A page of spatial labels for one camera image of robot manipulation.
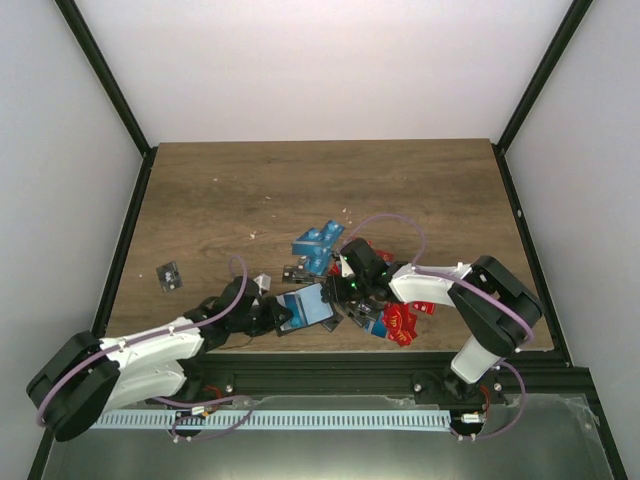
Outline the black leather card holder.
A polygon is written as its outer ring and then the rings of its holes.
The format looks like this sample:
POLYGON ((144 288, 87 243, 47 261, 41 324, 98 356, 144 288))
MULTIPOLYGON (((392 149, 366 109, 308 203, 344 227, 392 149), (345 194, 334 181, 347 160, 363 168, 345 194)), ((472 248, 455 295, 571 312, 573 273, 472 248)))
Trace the black leather card holder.
POLYGON ((327 331, 333 332, 343 319, 321 283, 277 295, 276 301, 291 313, 291 317, 276 328, 278 336, 314 325, 322 325, 327 331))

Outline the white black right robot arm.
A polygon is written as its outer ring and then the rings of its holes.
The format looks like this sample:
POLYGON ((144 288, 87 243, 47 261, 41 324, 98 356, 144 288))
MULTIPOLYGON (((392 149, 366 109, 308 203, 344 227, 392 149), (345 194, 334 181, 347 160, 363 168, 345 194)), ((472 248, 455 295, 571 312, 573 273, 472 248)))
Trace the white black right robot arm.
POLYGON ((458 403, 471 400, 486 373, 533 341, 533 327, 544 316, 536 295, 492 256, 452 267, 390 263, 356 238, 338 259, 340 273, 327 277, 323 292, 338 304, 425 302, 457 310, 470 338, 451 360, 444 389, 458 403))

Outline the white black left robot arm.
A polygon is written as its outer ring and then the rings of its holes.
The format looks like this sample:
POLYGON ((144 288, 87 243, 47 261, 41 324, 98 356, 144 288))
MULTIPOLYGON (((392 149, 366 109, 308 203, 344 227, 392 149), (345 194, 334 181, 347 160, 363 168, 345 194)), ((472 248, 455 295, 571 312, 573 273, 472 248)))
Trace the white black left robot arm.
POLYGON ((233 334, 262 336, 292 316, 284 301, 264 294, 257 281, 238 276, 220 295, 160 327, 118 338, 77 333, 26 387, 36 422, 64 442, 102 414, 138 402, 186 407, 204 397, 196 358, 222 347, 233 334))

